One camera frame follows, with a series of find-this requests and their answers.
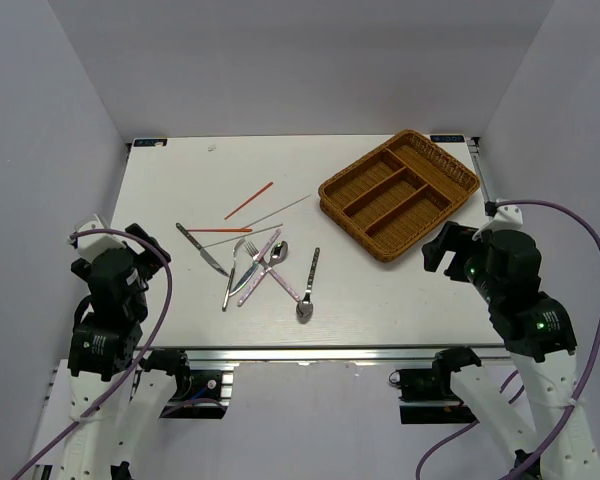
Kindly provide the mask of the patterned handle steel knife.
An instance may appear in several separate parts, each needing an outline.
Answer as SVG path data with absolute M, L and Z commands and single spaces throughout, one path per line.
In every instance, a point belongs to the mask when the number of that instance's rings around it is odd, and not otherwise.
M 211 256 L 208 251 L 189 233 L 189 231 L 179 222 L 175 223 L 176 229 L 198 250 L 199 255 L 210 265 L 216 272 L 228 277 L 228 272 Z

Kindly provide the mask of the all steel fork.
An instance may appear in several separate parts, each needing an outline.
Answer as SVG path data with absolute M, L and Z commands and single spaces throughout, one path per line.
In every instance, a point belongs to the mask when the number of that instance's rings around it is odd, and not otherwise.
M 239 238 L 239 240 L 236 242 L 236 244 L 233 247 L 232 250 L 232 268 L 230 270 L 229 273 L 229 277 L 228 277 L 228 283 L 226 286 L 226 290 L 225 290 L 225 294 L 224 294 L 224 298 L 223 298 L 223 303 L 221 306 L 221 311 L 222 312 L 226 312 L 228 303 L 229 303 L 229 298 L 230 298 L 230 294 L 231 294 L 231 290 L 233 287 L 233 281 L 234 281 L 234 277 L 235 277 L 235 273 L 236 273 L 236 267 L 237 267 L 237 254 L 238 254 L 238 250 L 241 248 L 241 246 L 243 245 L 243 243 L 245 242 L 244 237 Z

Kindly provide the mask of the pink handle fork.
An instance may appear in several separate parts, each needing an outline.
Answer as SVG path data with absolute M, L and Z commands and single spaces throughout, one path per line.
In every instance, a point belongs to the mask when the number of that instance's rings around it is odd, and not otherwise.
M 261 265 L 261 260 L 265 259 L 268 260 L 269 259 L 269 252 L 271 251 L 272 247 L 266 247 L 263 251 L 258 253 L 258 256 L 254 257 L 254 259 L 258 260 L 257 264 Z M 278 273 L 277 271 L 274 269 L 274 267 L 271 268 L 271 270 L 268 273 L 264 273 L 264 268 L 263 271 L 260 273 L 260 275 L 254 280 L 254 282 L 246 289 L 245 293 L 239 298 L 237 305 L 239 307 L 241 307 L 247 300 L 248 298 L 251 296 L 251 294 L 255 291 L 255 289 L 258 287 L 258 285 L 262 282 L 262 280 L 264 279 L 264 277 L 266 275 L 271 275 L 274 280 L 296 301 L 298 302 L 300 300 L 300 296 L 292 289 L 292 287 L 288 284 L 288 282 L 286 280 L 284 280 Z

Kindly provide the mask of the patterned handle steel spoon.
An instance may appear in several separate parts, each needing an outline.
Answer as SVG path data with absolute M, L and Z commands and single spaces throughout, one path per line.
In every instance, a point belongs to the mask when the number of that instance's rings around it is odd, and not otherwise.
M 310 320 L 314 312 L 314 305 L 311 300 L 311 294 L 313 290 L 313 284 L 317 269 L 317 264 L 320 255 L 320 248 L 314 249 L 311 266 L 308 274 L 307 284 L 304 296 L 297 302 L 296 305 L 296 316 L 301 323 L 306 323 Z

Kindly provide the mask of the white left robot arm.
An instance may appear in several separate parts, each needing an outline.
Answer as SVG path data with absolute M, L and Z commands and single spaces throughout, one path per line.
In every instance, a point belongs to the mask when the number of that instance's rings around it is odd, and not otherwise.
M 170 255 L 139 225 L 112 233 L 94 215 L 70 238 L 71 271 L 89 289 L 74 314 L 69 350 L 72 429 L 61 479 L 135 479 L 142 451 L 170 399 L 191 387 L 180 351 L 138 351 L 152 277 Z

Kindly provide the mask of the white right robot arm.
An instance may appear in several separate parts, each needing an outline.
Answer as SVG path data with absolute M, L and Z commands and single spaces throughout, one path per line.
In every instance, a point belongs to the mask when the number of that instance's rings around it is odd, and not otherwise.
M 422 252 L 430 272 L 445 253 L 453 253 L 446 276 L 471 284 L 486 302 L 533 422 L 527 424 L 499 393 L 469 347 L 437 354 L 433 390 L 468 406 L 510 465 L 510 478 L 600 479 L 598 450 L 574 397 L 580 384 L 575 334 L 563 305 L 540 289 L 542 256 L 535 241 L 519 231 L 480 231 L 448 222 Z

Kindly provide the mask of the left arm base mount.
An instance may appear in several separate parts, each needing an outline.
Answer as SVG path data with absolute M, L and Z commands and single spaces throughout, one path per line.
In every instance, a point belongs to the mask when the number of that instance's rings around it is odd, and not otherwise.
M 167 401 L 165 419 L 221 420 L 231 397 L 232 370 L 227 363 L 196 358 L 186 352 L 188 372 L 174 396 Z

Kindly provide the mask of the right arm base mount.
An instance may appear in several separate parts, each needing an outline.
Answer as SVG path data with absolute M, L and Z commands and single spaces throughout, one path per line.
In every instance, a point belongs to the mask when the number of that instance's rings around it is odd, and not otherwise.
M 465 425 L 476 420 L 453 393 L 444 393 L 431 368 L 400 369 L 388 377 L 399 392 L 402 425 Z

